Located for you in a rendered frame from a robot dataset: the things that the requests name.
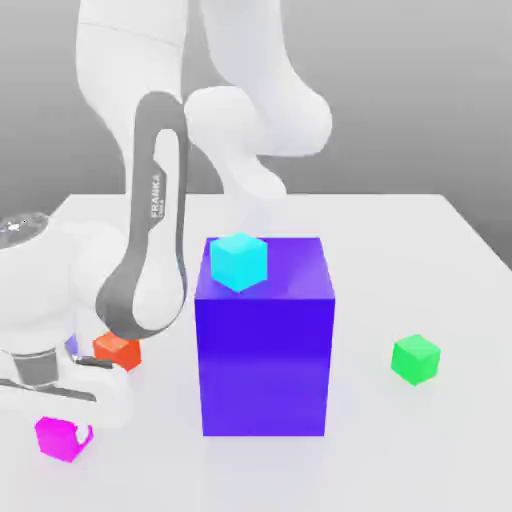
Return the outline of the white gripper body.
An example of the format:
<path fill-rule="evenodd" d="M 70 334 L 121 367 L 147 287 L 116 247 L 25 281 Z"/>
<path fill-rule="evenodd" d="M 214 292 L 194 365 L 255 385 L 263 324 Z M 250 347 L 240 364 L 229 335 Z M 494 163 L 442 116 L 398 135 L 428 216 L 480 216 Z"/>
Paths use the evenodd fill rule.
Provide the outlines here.
<path fill-rule="evenodd" d="M 132 395 L 126 372 L 78 366 L 52 385 L 30 388 L 0 378 L 0 411 L 16 411 L 30 420 L 49 417 L 77 425 L 120 428 L 130 418 Z"/>

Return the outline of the small magenta cube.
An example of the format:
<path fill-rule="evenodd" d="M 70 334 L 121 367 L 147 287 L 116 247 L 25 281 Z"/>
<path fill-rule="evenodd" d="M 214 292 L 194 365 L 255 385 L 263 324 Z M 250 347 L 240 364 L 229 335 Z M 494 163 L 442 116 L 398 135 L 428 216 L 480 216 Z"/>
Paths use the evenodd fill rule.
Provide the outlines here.
<path fill-rule="evenodd" d="M 94 431 L 91 425 L 90 442 L 79 445 L 76 440 L 77 424 L 61 419 L 42 417 L 34 425 L 40 451 L 54 459 L 71 463 L 93 440 Z"/>

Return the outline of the small red cube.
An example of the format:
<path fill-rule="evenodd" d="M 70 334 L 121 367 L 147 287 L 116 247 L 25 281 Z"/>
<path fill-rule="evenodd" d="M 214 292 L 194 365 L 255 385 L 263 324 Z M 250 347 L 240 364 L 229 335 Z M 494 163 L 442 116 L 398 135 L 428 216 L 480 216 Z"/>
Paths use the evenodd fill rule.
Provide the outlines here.
<path fill-rule="evenodd" d="M 141 363 L 140 341 L 120 338 L 112 332 L 96 338 L 93 349 L 97 359 L 110 360 L 126 371 Z"/>

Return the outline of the small cyan cube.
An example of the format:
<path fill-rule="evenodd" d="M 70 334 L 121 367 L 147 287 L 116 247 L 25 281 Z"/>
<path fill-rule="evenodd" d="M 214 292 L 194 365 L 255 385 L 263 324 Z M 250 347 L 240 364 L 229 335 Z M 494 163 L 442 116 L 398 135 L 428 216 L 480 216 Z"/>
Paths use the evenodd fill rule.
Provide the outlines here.
<path fill-rule="evenodd" d="M 210 243 L 212 279 L 234 292 L 242 292 L 268 278 L 268 244 L 246 233 Z"/>

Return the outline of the small green cube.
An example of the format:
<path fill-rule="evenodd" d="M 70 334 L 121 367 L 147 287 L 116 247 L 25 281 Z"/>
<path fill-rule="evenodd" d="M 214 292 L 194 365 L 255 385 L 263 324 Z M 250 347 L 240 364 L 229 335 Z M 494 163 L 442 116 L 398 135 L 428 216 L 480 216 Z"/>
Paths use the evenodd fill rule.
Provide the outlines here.
<path fill-rule="evenodd" d="M 391 369 L 409 384 L 416 386 L 438 371 L 441 349 L 419 334 L 411 335 L 394 344 Z"/>

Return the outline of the large blue box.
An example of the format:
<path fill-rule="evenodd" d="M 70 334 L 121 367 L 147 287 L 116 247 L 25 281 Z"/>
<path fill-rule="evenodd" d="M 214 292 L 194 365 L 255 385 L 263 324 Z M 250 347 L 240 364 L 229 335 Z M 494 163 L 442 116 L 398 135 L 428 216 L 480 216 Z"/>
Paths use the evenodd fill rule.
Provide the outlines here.
<path fill-rule="evenodd" d="M 194 295 L 206 436 L 325 432 L 335 292 L 317 237 L 267 239 L 268 278 L 236 293 L 202 255 Z"/>

